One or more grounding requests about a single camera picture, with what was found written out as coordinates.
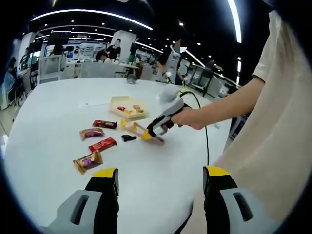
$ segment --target dark ceiling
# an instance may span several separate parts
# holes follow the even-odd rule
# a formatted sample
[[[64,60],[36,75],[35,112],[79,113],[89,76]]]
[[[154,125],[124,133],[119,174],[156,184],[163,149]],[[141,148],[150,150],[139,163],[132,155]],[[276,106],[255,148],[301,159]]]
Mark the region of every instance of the dark ceiling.
[[[242,57],[240,84],[251,79],[269,33],[269,9],[261,0],[235,0],[242,31],[241,44],[236,42],[234,21],[227,0],[129,0],[127,3],[116,0],[56,0],[54,7],[52,2],[47,1],[46,8],[38,9],[34,17],[63,9],[99,10],[139,21],[152,27],[153,31],[124,19],[82,12],[43,17],[31,22],[28,30],[36,32],[63,25],[70,26],[55,30],[72,31],[74,27],[76,32],[95,32],[94,27],[71,25],[92,25],[117,31],[132,29],[132,33],[140,38],[139,42],[147,45],[151,43],[152,47],[159,50],[170,45],[173,40],[186,39],[188,51],[204,64],[210,59],[208,55],[211,55],[223,67],[223,74],[234,81],[237,76],[237,57]],[[179,26],[179,22],[184,24],[183,27]],[[114,31],[98,28],[96,33],[113,35]],[[103,36],[92,37],[103,39]],[[196,63],[189,55],[185,54],[184,57]]]

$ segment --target white round table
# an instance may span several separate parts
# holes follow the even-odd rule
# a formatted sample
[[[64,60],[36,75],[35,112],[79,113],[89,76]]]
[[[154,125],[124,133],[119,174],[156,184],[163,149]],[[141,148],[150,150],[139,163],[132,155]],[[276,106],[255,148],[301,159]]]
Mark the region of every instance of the white round table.
[[[104,164],[81,175],[73,159],[89,154],[79,131],[96,119],[119,121],[109,113],[111,96],[131,95],[146,102],[147,126],[161,114],[156,96],[164,84],[139,80],[85,78],[41,84],[22,106],[12,127],[4,159],[8,181],[21,207],[36,226],[48,226],[58,206],[73,192],[84,189],[96,171],[119,169],[118,234],[172,234],[189,216],[194,194],[202,188],[207,163],[205,130],[175,126],[164,146],[137,139],[122,142],[120,130],[104,130],[118,145],[102,152]],[[209,103],[198,96],[202,105]],[[185,102],[197,108],[191,95]],[[209,126],[210,163],[223,152],[231,122]]]

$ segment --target floor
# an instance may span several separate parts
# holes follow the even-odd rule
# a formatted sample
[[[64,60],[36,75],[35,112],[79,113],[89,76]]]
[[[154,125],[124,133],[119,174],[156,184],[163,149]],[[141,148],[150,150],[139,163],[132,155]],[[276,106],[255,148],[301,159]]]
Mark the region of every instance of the floor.
[[[213,102],[215,99],[208,94],[205,96],[206,99]],[[4,155],[5,145],[10,135],[11,128],[13,126],[13,118],[16,115],[16,107],[8,107],[7,109],[0,111],[0,147],[1,155]],[[228,138],[225,149],[232,143],[232,140]],[[207,233],[205,212],[203,210],[203,193],[198,191],[197,196],[195,196],[194,208],[192,216],[182,231],[182,234],[203,234]]]

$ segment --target black cable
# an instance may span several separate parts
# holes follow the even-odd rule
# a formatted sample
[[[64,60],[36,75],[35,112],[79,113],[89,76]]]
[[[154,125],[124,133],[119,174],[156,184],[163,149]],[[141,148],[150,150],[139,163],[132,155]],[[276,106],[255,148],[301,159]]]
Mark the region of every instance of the black cable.
[[[198,99],[197,99],[197,97],[196,97],[196,95],[195,95],[194,93],[192,93],[192,92],[190,92],[190,91],[183,92],[183,93],[180,95],[180,97],[183,97],[183,96],[186,95],[186,94],[192,94],[192,95],[195,97],[195,99],[196,99],[196,101],[197,101],[197,103],[198,103],[198,106],[201,108],[200,103],[199,103],[199,101],[198,101]],[[209,145],[208,145],[207,126],[205,126],[205,131],[206,131],[206,143],[207,143],[207,165],[209,165]]]

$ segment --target beige shirt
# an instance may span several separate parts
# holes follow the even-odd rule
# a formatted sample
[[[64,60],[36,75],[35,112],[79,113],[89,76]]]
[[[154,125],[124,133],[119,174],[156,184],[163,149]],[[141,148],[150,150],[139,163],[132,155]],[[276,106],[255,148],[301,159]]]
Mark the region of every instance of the beige shirt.
[[[276,12],[270,13],[270,36],[254,75],[265,81],[258,102],[215,165],[249,189],[268,217],[282,221],[312,169],[312,72],[292,30]],[[196,233],[205,233],[203,195],[197,199],[193,214],[201,213],[200,220],[191,218],[184,234],[194,233],[198,225]]]

